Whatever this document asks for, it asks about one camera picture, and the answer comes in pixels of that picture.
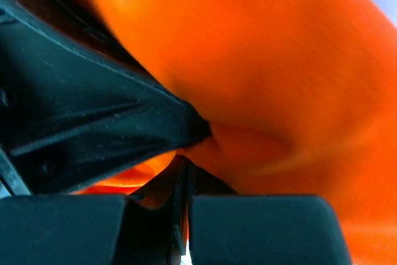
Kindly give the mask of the orange t shirt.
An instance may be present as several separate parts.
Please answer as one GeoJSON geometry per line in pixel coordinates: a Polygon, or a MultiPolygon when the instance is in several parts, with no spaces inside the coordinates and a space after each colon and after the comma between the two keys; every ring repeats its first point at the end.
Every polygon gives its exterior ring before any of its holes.
{"type": "Polygon", "coordinates": [[[77,0],[209,122],[183,154],[242,194],[316,194],[396,263],[396,27],[371,0],[77,0]]]}

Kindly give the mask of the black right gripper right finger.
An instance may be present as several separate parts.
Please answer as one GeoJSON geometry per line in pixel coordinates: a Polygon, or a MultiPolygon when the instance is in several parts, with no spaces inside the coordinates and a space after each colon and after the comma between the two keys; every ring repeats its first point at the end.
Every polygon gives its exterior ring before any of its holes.
{"type": "Polygon", "coordinates": [[[193,264],[352,264],[331,206],[315,195],[238,195],[187,165],[193,264]]]}

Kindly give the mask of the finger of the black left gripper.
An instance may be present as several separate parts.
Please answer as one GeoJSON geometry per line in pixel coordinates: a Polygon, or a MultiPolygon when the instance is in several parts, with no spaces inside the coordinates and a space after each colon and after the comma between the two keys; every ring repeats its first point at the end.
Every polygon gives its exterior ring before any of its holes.
{"type": "Polygon", "coordinates": [[[153,77],[74,0],[1,0],[1,71],[57,70],[77,81],[151,81],[153,77]]]}
{"type": "Polygon", "coordinates": [[[134,61],[61,32],[42,0],[1,0],[1,181],[12,195],[67,194],[210,134],[134,61]]]}

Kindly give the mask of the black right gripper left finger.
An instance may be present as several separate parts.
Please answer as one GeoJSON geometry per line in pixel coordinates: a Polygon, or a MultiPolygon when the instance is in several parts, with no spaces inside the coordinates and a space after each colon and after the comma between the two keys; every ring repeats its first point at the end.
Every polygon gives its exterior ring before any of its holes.
{"type": "Polygon", "coordinates": [[[132,195],[1,200],[2,264],[179,264],[187,162],[176,157],[132,195]]]}

